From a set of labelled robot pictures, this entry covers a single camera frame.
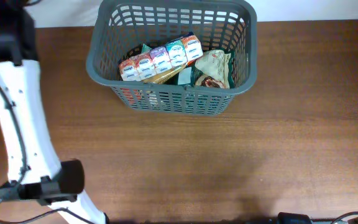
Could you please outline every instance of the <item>brand logo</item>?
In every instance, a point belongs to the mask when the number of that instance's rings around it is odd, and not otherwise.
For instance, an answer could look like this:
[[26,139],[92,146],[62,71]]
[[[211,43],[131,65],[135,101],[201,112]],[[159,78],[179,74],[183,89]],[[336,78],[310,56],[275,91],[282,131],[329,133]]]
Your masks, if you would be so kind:
[[133,69],[133,67],[131,66],[131,67],[126,67],[126,68],[124,68],[124,72],[128,72],[128,71],[131,71]]
[[146,64],[146,63],[148,63],[148,62],[149,62],[148,59],[143,59],[143,60],[141,60],[141,61],[139,62],[139,65],[144,65],[144,64]]
[[198,43],[198,41],[197,41],[197,40],[189,41],[189,42],[187,43],[187,46],[189,46],[189,45],[191,45],[191,44],[195,44],[195,43]]
[[181,47],[180,46],[174,46],[171,48],[171,50],[181,50]]

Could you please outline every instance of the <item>wood grain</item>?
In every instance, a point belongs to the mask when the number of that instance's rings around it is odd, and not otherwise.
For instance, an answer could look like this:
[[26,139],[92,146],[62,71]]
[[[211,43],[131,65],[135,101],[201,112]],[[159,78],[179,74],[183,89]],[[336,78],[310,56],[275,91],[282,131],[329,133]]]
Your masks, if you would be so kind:
[[[57,154],[82,161],[111,219],[358,210],[358,21],[259,23],[258,80],[214,118],[127,108],[85,71],[92,30],[37,30],[42,99]],[[0,184],[6,172],[0,130]],[[7,203],[0,218],[46,210]]]

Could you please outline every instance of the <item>basket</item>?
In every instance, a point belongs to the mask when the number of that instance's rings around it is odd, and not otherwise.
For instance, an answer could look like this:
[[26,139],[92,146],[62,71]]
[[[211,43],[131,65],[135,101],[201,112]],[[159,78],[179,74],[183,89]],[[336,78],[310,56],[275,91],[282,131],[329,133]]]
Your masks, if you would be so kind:
[[[99,8],[86,70],[129,107],[144,111],[216,115],[257,77],[257,17],[244,0],[104,0]],[[121,60],[193,31],[203,51],[235,52],[235,88],[122,81]]]

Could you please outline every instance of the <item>wooden table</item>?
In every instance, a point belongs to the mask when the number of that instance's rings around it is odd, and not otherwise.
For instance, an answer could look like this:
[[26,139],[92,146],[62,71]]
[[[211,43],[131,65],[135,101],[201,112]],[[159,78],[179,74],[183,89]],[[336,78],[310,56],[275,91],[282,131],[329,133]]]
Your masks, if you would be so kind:
[[[100,210],[140,222],[358,210],[358,21],[258,29],[258,80],[214,118],[131,110],[85,71],[92,27],[37,31],[52,142],[82,161]],[[0,131],[0,184],[6,173]],[[0,218],[47,210],[6,203]]]

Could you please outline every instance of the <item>wooden surface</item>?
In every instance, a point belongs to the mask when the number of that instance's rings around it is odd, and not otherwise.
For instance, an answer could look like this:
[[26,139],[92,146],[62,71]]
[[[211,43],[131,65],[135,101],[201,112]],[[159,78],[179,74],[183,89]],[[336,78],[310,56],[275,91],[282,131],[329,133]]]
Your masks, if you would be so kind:
[[[37,30],[42,99],[57,154],[82,161],[111,219],[358,210],[358,21],[259,23],[258,80],[215,118],[124,106],[85,71],[92,30]],[[0,184],[6,173],[0,130]],[[7,203],[0,218],[46,210]]]

